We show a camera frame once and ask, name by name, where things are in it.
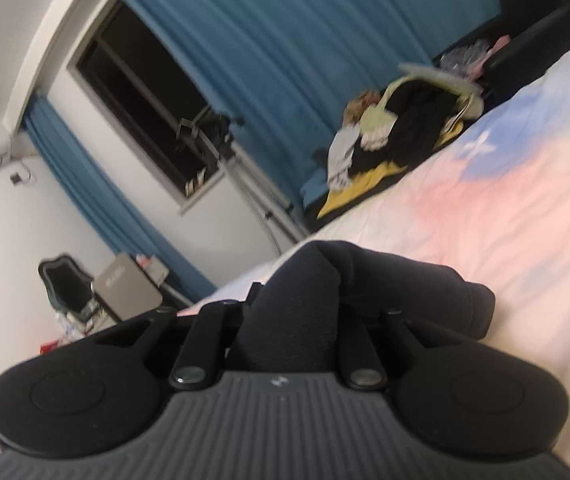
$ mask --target black sofa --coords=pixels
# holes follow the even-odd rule
[[[498,16],[443,51],[481,38],[494,44],[501,36],[511,36],[511,43],[485,62],[478,81],[486,89],[487,110],[538,79],[570,50],[570,0],[500,0],[500,9]],[[434,64],[443,53],[433,59]]]

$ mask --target bedding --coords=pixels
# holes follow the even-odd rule
[[[497,304],[484,343],[551,371],[570,396],[570,52],[312,238],[445,264],[487,285]],[[205,302],[244,299],[295,250]],[[570,416],[555,451],[570,465]]]

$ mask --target blue curtain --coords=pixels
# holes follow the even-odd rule
[[[347,101],[498,13],[498,0],[124,0],[296,203]]]
[[[174,285],[197,301],[215,288],[123,196],[46,98],[31,97],[23,126],[76,207],[115,253],[158,256]]]

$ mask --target clothes pile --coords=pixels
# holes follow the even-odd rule
[[[320,219],[389,176],[402,176],[482,114],[482,99],[415,75],[351,100],[327,156],[329,194]]]

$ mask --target red object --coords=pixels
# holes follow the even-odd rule
[[[469,67],[469,70],[467,70],[467,79],[469,79],[469,81],[476,81],[483,74],[482,66],[485,64],[485,61],[487,61],[493,54],[496,54],[496,52],[498,52],[504,46],[510,44],[510,41],[511,37],[509,35],[501,36],[498,38],[498,41],[494,43],[494,46],[492,46],[491,49],[487,51],[485,57],[483,57],[480,61],[474,63],[473,66]]]
[[[58,340],[50,341],[49,343],[43,343],[40,345],[40,355],[46,354],[58,348]]]

